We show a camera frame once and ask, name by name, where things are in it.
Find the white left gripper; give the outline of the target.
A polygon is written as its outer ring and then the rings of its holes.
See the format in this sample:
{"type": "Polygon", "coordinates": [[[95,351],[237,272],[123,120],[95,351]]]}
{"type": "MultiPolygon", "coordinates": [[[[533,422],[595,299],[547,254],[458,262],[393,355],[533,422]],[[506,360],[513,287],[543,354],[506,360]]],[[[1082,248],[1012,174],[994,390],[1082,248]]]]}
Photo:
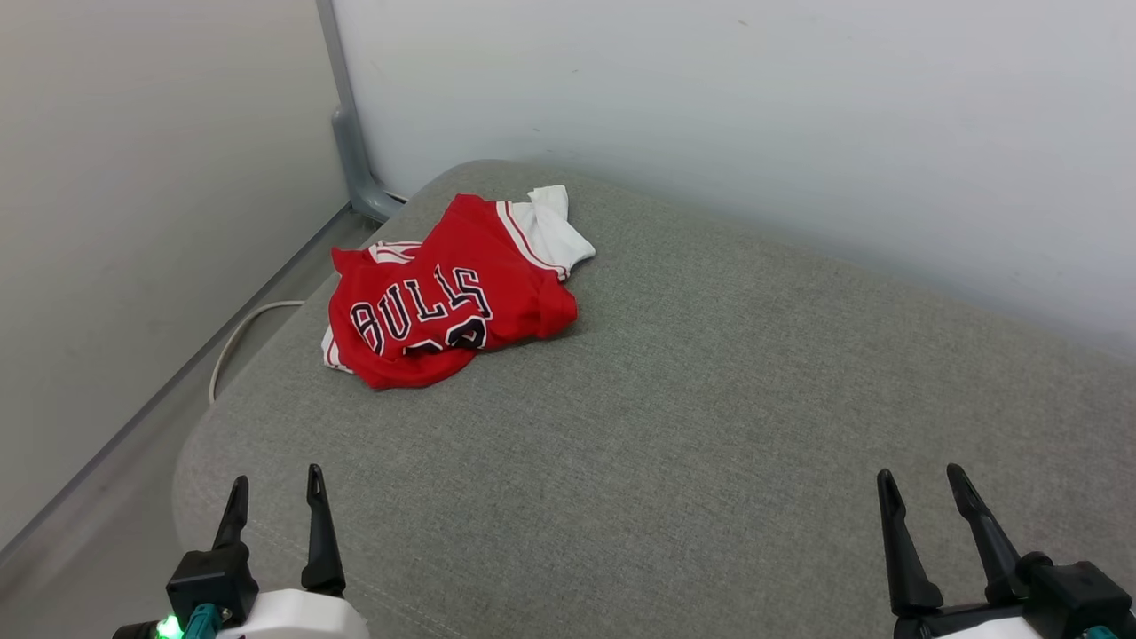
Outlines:
{"type": "MultiPolygon", "coordinates": [[[[248,550],[242,539],[249,516],[248,481],[247,476],[235,478],[212,550],[248,550]]],[[[304,591],[281,589],[259,595],[242,626],[223,628],[219,638],[369,638],[364,616],[341,598],[346,578],[327,486],[318,464],[310,464],[308,468],[307,504],[310,526],[308,558],[301,573],[304,591]]]]}

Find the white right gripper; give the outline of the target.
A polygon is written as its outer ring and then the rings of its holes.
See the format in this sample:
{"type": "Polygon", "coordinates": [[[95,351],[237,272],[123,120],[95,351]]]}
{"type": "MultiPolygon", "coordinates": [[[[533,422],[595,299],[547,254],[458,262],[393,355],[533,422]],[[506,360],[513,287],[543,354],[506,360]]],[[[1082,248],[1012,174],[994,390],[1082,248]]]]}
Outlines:
{"type": "Polygon", "coordinates": [[[982,562],[987,603],[941,608],[943,595],[926,575],[907,526],[907,506],[889,468],[877,474],[878,506],[894,638],[1039,638],[1031,621],[1046,607],[1027,597],[1017,575],[1020,554],[974,482],[957,462],[946,466],[958,513],[968,522],[982,562]]]}

